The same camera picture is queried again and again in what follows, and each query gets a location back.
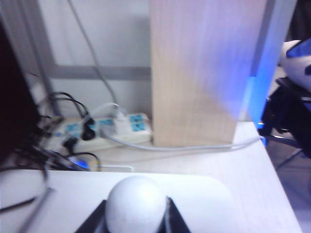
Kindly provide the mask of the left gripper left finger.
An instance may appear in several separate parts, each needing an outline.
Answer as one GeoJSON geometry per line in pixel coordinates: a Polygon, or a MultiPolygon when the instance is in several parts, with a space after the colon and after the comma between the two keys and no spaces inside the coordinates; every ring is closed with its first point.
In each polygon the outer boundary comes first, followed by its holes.
{"type": "Polygon", "coordinates": [[[105,206],[106,200],[103,200],[75,232],[107,233],[108,229],[105,223],[105,206]]]}

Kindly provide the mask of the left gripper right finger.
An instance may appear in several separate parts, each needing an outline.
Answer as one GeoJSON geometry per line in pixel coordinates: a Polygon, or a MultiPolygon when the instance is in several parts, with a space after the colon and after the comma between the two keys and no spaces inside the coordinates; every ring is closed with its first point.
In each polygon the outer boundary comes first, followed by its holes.
{"type": "Polygon", "coordinates": [[[166,198],[165,232],[190,233],[174,201],[169,197],[166,198]]]}

